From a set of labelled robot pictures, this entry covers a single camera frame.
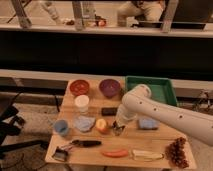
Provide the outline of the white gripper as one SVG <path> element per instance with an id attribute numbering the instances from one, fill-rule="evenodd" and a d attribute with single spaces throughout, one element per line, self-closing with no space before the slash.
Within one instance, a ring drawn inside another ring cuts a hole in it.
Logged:
<path id="1" fill-rule="evenodd" d="M 128 110 L 123 104 L 120 104 L 116 117 L 115 122 L 117 127 L 126 126 L 129 122 L 133 121 L 136 118 L 136 114 Z"/>

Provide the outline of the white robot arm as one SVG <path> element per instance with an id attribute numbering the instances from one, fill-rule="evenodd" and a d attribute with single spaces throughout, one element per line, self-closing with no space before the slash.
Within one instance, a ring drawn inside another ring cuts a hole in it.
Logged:
<path id="1" fill-rule="evenodd" d="M 122 97 L 114 121 L 118 135 L 137 114 L 144 114 L 213 146 L 213 116 L 152 100 L 151 90 L 145 84 L 135 86 Z"/>

